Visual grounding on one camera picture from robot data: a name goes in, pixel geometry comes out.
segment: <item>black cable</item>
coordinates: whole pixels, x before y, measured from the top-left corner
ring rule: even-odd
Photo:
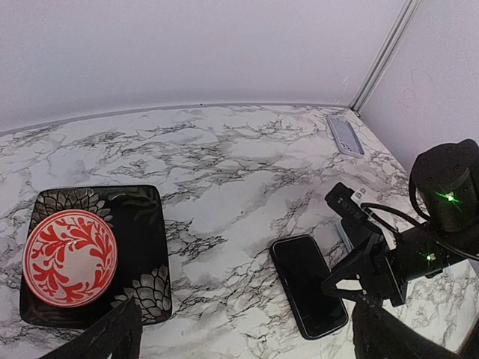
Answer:
[[[461,257],[464,257],[464,258],[467,258],[467,259],[470,259],[470,260],[477,260],[479,261],[479,256],[476,256],[474,254],[469,254],[469,253],[466,253],[466,252],[463,252],[461,251],[460,249],[457,249],[457,248],[454,248],[452,247],[451,245],[449,245],[447,242],[443,241],[442,239],[440,239],[439,237],[435,236],[434,233],[431,233],[425,226],[423,226],[422,224],[420,224],[418,221],[416,221],[413,217],[407,215],[406,213],[404,212],[401,212],[400,210],[398,209],[395,209],[395,208],[392,208],[392,207],[388,207],[388,206],[383,206],[382,204],[377,204],[377,203],[368,203],[368,202],[364,202],[361,204],[361,208],[362,209],[369,209],[369,208],[372,208],[372,209],[379,209],[381,211],[384,211],[384,212],[388,212],[388,213],[392,213],[393,215],[396,215],[398,217],[401,217],[404,221],[407,221],[409,222],[410,224],[412,224],[414,227],[418,228],[420,231],[422,231],[424,234],[426,234],[427,236],[429,236],[434,242],[436,242],[438,245],[441,245],[442,247],[444,247],[445,249],[447,249],[448,251],[454,253],[454,254],[457,254],[458,256],[461,256]]]
[[[422,212],[421,207],[418,205],[418,198],[416,197],[416,184],[412,181],[412,177],[409,177],[409,201],[411,202],[412,208],[424,218],[426,221],[429,221],[431,218],[426,213]]]
[[[384,226],[387,230],[391,231],[394,234],[394,237],[396,240],[401,240],[401,236],[399,233],[399,230],[397,228],[392,227],[388,222],[386,222],[384,219],[379,217],[376,213],[371,211],[370,209],[366,209],[365,211],[372,219],[374,219],[376,222]]]

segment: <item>marble countertop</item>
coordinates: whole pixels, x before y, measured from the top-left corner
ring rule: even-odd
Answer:
[[[338,152],[328,116],[351,122],[363,159]],[[44,189],[159,189],[174,315],[144,328],[142,358],[354,358],[351,322],[321,340],[301,338],[268,248],[307,233],[330,264],[340,260],[338,216],[324,201],[338,181],[367,186],[380,202],[412,212],[404,170],[344,108],[180,108],[47,126],[0,137],[0,168],[0,358],[35,358],[79,333],[19,317],[20,259]],[[479,312],[469,263],[415,280],[408,294],[406,305],[389,310],[457,350]]]

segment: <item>red floral pattern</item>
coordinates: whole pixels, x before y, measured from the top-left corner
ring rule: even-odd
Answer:
[[[33,285],[34,293],[52,305],[87,304],[102,294],[116,269],[117,248],[111,230],[101,218],[81,210],[59,212],[45,222],[31,234],[26,249],[29,286]],[[66,253],[88,249],[89,255],[99,260],[94,280],[71,283],[62,274]]]

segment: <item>black smartphone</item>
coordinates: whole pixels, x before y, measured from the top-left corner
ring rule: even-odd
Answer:
[[[346,325],[343,301],[321,290],[321,283],[331,272],[311,236],[279,240],[269,251],[305,339],[319,339]]]

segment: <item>black square plate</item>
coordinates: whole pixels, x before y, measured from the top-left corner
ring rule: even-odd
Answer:
[[[100,216],[113,230],[118,267],[110,287],[93,303],[59,308],[43,303],[22,276],[20,316],[30,324],[85,329],[113,307],[134,297],[144,325],[171,316],[171,289],[165,223],[158,190],[152,185],[50,189],[35,201],[28,234],[46,217],[64,209]]]

